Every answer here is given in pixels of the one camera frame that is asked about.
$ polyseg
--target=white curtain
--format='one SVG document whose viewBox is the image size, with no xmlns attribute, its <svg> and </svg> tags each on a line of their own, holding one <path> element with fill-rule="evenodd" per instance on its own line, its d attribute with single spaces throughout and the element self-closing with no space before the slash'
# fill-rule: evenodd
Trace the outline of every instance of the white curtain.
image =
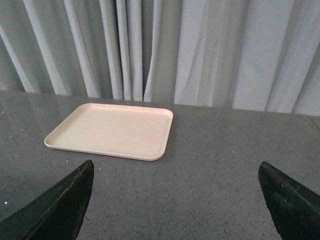
<svg viewBox="0 0 320 240">
<path fill-rule="evenodd" d="M 1 0 L 0 89 L 320 116 L 319 0 Z"/>
</svg>

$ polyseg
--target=gray table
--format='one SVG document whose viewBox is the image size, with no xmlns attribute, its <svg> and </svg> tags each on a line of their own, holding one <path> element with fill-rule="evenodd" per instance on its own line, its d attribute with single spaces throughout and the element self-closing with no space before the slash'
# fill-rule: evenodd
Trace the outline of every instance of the gray table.
<svg viewBox="0 0 320 240">
<path fill-rule="evenodd" d="M 147 162 L 47 148 L 47 134 L 85 103 L 171 110 L 164 156 Z M 79 240 L 280 239 L 259 165 L 320 194 L 319 127 L 319 117 L 303 115 L 0 91 L 0 221 L 92 159 Z"/>
</svg>

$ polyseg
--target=plastic tray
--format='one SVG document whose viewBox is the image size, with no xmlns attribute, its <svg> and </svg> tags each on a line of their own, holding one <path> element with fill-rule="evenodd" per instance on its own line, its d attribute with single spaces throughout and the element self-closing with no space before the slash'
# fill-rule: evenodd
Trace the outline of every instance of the plastic tray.
<svg viewBox="0 0 320 240">
<path fill-rule="evenodd" d="M 165 153 L 173 116 L 161 108 L 87 103 L 44 143 L 52 149 L 154 161 Z"/>
</svg>

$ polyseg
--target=beige tray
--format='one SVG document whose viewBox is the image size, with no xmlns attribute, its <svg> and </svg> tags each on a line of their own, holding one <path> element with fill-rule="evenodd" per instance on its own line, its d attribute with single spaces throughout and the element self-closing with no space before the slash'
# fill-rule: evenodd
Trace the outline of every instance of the beige tray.
<svg viewBox="0 0 320 240">
<path fill-rule="evenodd" d="M 161 108 L 87 103 L 44 143 L 52 149 L 154 161 L 165 153 L 173 116 Z"/>
</svg>

